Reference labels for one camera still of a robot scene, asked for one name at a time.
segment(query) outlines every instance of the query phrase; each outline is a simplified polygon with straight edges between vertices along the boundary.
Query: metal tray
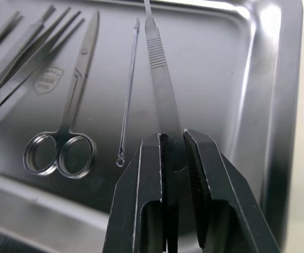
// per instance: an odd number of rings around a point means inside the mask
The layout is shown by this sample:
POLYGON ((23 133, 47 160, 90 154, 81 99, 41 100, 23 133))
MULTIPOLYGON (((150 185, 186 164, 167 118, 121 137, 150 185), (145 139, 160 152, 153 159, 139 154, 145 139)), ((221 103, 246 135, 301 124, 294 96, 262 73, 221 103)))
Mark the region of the metal tray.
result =
MULTIPOLYGON (((126 158, 159 132, 143 1, 0 0, 2 17, 24 18, 0 44, 0 59, 50 5, 81 10, 86 19, 50 67, 63 74, 48 90, 33 88, 0 124, 0 232, 52 252, 100 252, 115 184, 135 17, 141 19, 126 158), (96 163, 83 179, 29 175, 26 144, 58 127, 77 50, 94 10, 100 29, 74 131, 96 143, 96 163)), ((286 227, 295 129, 301 0, 154 0, 182 128, 212 136, 248 180, 278 241, 286 227)), ((180 184, 186 185, 185 175, 180 184)), ((180 189, 179 252, 200 252, 189 196, 180 189)))

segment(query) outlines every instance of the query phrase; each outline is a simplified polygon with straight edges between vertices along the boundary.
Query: stamped shield logo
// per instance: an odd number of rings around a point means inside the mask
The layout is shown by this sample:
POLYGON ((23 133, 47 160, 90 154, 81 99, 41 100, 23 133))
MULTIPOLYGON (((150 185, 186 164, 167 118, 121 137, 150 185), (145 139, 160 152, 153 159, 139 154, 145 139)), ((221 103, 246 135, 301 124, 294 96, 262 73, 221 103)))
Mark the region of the stamped shield logo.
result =
POLYGON ((37 78, 34 86, 35 91, 38 94, 44 94, 53 91, 61 79, 63 73, 64 71, 57 67, 48 67, 37 78))

